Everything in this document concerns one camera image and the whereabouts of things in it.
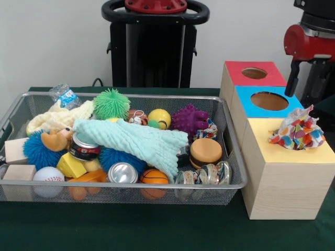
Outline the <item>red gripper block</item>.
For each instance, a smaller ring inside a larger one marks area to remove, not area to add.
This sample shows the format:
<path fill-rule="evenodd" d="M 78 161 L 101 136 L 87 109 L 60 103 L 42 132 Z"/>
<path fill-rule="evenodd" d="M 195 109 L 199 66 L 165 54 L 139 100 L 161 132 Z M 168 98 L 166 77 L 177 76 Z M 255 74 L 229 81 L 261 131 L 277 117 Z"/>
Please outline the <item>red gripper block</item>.
<path fill-rule="evenodd" d="M 291 72 L 287 81 L 285 95 L 292 97 L 298 84 L 299 62 L 324 59 L 334 62 L 334 38 L 316 37 L 312 30 L 300 25 L 290 26 L 284 36 L 284 50 L 291 55 Z"/>

